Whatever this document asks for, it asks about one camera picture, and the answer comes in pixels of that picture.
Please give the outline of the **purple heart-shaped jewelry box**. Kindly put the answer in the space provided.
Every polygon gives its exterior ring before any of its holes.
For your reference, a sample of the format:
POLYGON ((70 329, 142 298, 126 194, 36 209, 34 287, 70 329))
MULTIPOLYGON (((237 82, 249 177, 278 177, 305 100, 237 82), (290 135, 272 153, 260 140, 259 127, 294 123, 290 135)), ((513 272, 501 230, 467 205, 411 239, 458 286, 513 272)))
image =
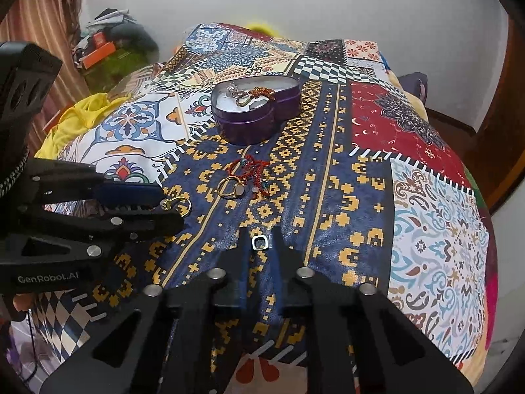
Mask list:
POLYGON ((224 81, 211 93, 211 112, 220 136, 230 144, 264 142, 301 112, 301 83, 287 76, 224 81))

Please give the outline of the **yellow blanket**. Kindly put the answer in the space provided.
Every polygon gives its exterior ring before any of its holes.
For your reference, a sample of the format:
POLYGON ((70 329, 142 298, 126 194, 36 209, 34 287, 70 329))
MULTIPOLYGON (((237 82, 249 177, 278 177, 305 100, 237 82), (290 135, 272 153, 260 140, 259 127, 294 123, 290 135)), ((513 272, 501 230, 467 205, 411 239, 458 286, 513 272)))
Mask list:
POLYGON ((46 134, 35 157, 56 159, 69 143, 96 127, 128 99, 124 96, 110 100, 108 94, 97 93, 65 109, 58 123, 46 134))

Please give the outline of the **orange box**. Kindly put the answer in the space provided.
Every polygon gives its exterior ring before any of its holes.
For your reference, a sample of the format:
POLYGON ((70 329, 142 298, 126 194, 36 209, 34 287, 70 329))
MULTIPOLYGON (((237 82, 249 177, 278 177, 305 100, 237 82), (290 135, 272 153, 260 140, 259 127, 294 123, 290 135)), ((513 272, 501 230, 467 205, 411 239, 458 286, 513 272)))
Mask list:
POLYGON ((97 48, 90 54, 83 57, 80 62, 84 69, 90 69, 92 66, 110 56, 116 51, 116 45, 113 42, 107 42, 100 48, 97 48))

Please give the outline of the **pile of clutter clothes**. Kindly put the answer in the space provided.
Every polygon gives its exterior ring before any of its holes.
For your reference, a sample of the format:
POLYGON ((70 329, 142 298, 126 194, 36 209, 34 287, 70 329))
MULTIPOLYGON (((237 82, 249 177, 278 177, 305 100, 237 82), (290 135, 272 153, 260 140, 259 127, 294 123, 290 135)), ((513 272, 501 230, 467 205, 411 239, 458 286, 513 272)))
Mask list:
POLYGON ((108 92, 134 71, 158 61, 158 56, 158 44, 127 9, 101 11, 85 25, 72 49, 76 69, 93 94, 108 92), (80 60, 107 42, 113 42, 116 51, 84 69, 80 60))

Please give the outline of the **striped brown curtain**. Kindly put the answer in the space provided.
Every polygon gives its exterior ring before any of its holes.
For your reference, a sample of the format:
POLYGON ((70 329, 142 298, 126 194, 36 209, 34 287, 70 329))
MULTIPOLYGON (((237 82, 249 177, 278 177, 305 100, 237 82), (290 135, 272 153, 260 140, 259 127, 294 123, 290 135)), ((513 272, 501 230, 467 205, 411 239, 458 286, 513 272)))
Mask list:
POLYGON ((51 118, 90 94, 72 57, 81 32, 81 3, 82 0, 15 0, 1 22, 3 41, 34 43, 62 61, 43 108, 30 122, 27 140, 31 153, 41 147, 44 127, 51 118))

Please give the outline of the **colourful patchwork bed cover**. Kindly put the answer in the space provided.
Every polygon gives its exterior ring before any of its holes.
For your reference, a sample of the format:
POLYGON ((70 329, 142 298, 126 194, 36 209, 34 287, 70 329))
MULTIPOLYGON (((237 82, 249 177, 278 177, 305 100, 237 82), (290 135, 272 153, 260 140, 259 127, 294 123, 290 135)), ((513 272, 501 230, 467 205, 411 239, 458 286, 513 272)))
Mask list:
POLYGON ((383 290, 469 382, 480 380, 496 313, 490 214, 376 43, 201 24, 165 65, 137 76, 109 95, 129 99, 57 158, 115 181, 159 184, 180 199, 186 227, 119 252, 92 286, 37 297, 35 329, 56 360, 138 288, 184 286, 235 246, 240 228, 280 227, 305 265, 383 290), (228 143, 212 117, 213 89, 268 75, 301 83, 300 114, 267 141, 228 143))

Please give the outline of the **brown wooden door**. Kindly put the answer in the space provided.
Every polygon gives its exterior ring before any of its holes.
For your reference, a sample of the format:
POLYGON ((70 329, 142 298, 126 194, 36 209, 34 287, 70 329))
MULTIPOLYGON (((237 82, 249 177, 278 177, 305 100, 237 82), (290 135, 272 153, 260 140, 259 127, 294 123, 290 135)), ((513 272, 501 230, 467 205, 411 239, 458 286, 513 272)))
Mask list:
POLYGON ((524 99, 524 30, 511 20, 495 95, 464 158, 491 213, 524 179, 524 99))

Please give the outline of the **dark blue bag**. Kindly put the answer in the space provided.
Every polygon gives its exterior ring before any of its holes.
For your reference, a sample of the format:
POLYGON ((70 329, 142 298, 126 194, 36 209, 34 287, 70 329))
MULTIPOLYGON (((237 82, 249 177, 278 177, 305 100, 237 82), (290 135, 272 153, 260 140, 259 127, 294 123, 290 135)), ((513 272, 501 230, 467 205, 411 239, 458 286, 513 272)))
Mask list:
POLYGON ((428 76, 422 72, 413 72, 399 77, 401 87, 405 92, 414 95, 421 100, 423 104, 426 103, 428 95, 428 76))

